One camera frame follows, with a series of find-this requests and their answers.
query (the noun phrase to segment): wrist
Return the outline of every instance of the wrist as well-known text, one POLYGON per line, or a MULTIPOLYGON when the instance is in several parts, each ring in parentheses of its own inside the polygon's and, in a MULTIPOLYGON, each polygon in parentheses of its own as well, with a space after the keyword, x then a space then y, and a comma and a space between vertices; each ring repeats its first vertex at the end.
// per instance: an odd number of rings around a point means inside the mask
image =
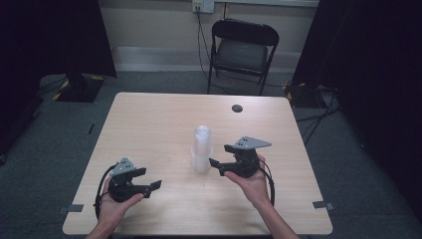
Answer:
POLYGON ((271 201, 268 198, 263 198, 262 200, 256 201, 252 204, 258 211, 262 211, 267 208, 274 208, 273 204, 271 204, 271 201))
POLYGON ((96 225, 93 231, 87 238, 103 239, 108 238, 114 232, 115 227, 107 222, 100 222, 96 225))

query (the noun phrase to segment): chair leg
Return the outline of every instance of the chair leg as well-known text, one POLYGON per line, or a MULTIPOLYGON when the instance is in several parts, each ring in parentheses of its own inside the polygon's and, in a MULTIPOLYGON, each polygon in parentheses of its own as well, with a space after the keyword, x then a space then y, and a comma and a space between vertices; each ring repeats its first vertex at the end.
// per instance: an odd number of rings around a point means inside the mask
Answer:
POLYGON ((263 90, 264 90, 264 86, 265 86, 265 81, 267 80, 267 74, 265 74, 262 78, 261 78, 261 80, 260 80, 260 83, 261 83, 261 88, 260 88, 260 96, 263 94, 263 90))
POLYGON ((212 65, 210 65, 210 70, 208 72, 208 87, 207 87, 207 95, 210 95, 211 90, 211 77, 212 77, 212 65))

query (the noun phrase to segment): baseboard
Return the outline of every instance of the baseboard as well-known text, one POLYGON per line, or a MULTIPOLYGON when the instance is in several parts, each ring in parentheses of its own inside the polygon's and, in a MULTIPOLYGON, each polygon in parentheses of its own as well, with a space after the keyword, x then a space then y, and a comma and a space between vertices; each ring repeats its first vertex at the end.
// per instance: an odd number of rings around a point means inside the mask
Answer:
MULTIPOLYGON (((112 57, 118 72, 169 72, 208 71, 209 60, 205 50, 163 49, 139 47, 112 47, 112 57)), ((277 53, 273 58, 270 72, 293 73, 301 53, 277 53)))

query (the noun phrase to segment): hand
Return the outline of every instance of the hand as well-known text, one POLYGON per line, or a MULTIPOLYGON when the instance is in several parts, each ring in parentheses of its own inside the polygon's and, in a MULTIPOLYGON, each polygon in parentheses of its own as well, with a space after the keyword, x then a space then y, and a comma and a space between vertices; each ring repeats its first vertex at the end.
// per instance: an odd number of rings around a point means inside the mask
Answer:
MULTIPOLYGON (((260 158, 260 167, 265 168, 265 158, 259 154, 258 157, 260 158)), ((226 171, 224 175, 242 188, 246 198, 248 198, 255 207, 270 202, 266 176, 261 170, 257 170, 257 172, 249 178, 240 177, 232 171, 226 171)))
POLYGON ((126 211, 143 198, 143 194, 139 193, 133 195, 125 202, 114 201, 108 194, 110 180, 111 178, 109 177, 105 181, 103 188, 99 222, 87 238, 107 238, 121 222, 126 211))

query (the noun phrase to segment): black cable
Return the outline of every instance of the black cable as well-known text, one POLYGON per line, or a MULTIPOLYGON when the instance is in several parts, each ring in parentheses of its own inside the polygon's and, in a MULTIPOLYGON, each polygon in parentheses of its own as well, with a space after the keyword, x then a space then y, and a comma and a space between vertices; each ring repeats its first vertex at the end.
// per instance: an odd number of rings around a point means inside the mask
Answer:
POLYGON ((317 129, 317 126, 319 125, 319 123, 322 121, 322 119, 324 118, 324 117, 326 117, 327 116, 327 113, 328 113, 328 111, 330 111, 330 109, 332 109, 332 103, 334 102, 334 99, 335 99, 335 96, 336 96, 336 94, 332 94, 332 97, 331 97, 331 101, 329 102, 329 105, 328 105, 328 107, 326 108, 326 110, 325 110, 325 112, 316 120, 316 121, 314 121, 312 124, 314 124, 314 123, 316 123, 316 125, 314 126, 314 128, 313 128, 313 130, 311 131, 311 133, 310 133, 310 135, 308 136, 308 138, 305 140, 305 145, 307 145, 307 143, 308 143, 308 141, 310 140, 310 138, 311 138, 311 136, 314 134, 314 132, 315 132, 315 130, 317 129))
POLYGON ((268 178, 268 183, 270 184, 270 195, 271 195, 270 201, 271 201, 271 204, 274 206, 274 202, 276 199, 276 189, 274 187, 274 180, 268 174, 268 172, 266 172, 265 169, 263 169, 262 167, 259 167, 258 169, 260 169, 264 173, 264 175, 268 178))
POLYGON ((204 31, 202 30, 202 24, 201 24, 201 18, 200 18, 200 12, 198 11, 198 8, 196 8, 196 16, 198 17, 198 55, 199 55, 199 64, 201 66, 202 69, 202 73, 204 74, 204 77, 208 80, 207 74, 204 71, 204 67, 202 65, 202 57, 201 57, 201 43, 200 43, 200 34, 202 32, 202 38, 204 40, 204 45, 205 45, 205 50, 207 52, 207 56, 208 56, 208 60, 210 60, 210 56, 208 54, 208 47, 207 47, 207 43, 205 41, 205 37, 204 37, 204 31))
MULTIPOLYGON (((243 160, 243 161, 246 161, 246 162, 248 162, 250 165, 252 165, 252 166, 255 166, 253 163, 252 163, 252 161, 250 161, 248 158, 246 158, 246 157, 242 157, 242 158, 245 158, 245 160, 243 160)), ((259 169, 260 171, 262 171, 263 173, 264 173, 264 175, 268 178, 268 183, 270 184, 270 201, 271 201, 271 204, 274 206, 274 203, 275 203, 275 200, 276 200, 276 189, 275 189, 275 186, 274 186, 274 180, 273 180, 273 176, 271 175, 271 170, 270 170, 270 167, 268 166, 268 164, 265 162, 265 161, 263 161, 263 160, 261 160, 261 159, 259 159, 258 158, 258 160, 260 160, 260 161, 262 161, 263 163, 264 163, 264 165, 268 168, 268 171, 269 171, 269 173, 264 169, 264 168, 262 168, 261 166, 258 166, 258 167, 256 167, 257 169, 259 169)))
POLYGON ((100 193, 102 192, 103 183, 104 183, 104 181, 105 181, 106 176, 108 175, 108 173, 110 171, 112 171, 117 165, 118 165, 118 163, 116 163, 115 165, 109 167, 106 170, 105 174, 103 175, 102 180, 100 181, 99 190, 97 191, 97 196, 96 196, 96 203, 94 204, 94 207, 96 208, 96 217, 97 217, 97 219, 99 219, 99 217, 100 217, 100 206, 102 204, 102 197, 105 194, 104 193, 104 194, 100 195, 100 193))

